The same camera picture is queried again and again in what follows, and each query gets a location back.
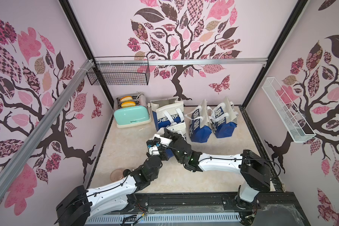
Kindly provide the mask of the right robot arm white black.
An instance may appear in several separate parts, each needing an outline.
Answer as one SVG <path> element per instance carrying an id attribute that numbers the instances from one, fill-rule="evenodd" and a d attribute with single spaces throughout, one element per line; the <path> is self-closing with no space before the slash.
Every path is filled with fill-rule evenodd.
<path id="1" fill-rule="evenodd" d="M 163 144 L 171 150 L 178 163 L 191 172 L 224 171 L 241 175 L 244 183 L 239 186 L 237 203 L 251 203 L 259 193 L 271 190 L 271 164 L 251 150 L 235 155 L 211 155 L 192 150 L 181 134 L 164 130 L 162 135 L 171 142 Z"/>

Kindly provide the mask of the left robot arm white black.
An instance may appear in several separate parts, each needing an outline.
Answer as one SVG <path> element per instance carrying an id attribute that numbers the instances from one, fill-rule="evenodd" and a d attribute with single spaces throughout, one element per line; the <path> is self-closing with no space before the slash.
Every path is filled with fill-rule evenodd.
<path id="1" fill-rule="evenodd" d="M 90 189 L 77 186 L 57 205 L 55 223 L 60 226 L 83 226 L 100 215 L 132 210 L 137 203 L 135 193 L 157 179 L 161 167 L 161 158 L 151 156 L 117 182 Z"/>

